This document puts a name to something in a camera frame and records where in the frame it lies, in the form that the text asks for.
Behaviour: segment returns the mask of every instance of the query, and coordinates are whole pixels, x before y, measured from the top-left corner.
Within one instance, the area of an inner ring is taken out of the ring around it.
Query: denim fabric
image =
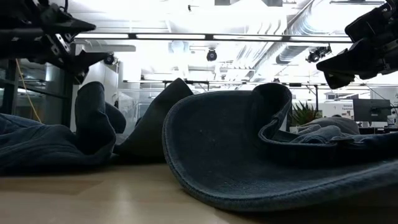
[[[0,174],[89,168],[108,162],[116,140],[105,110],[104,87],[83,86],[76,98],[76,134],[0,114]]]
[[[189,96],[165,119],[167,163],[190,195],[240,212],[304,207],[398,182],[398,133],[279,131],[291,103],[277,83]]]

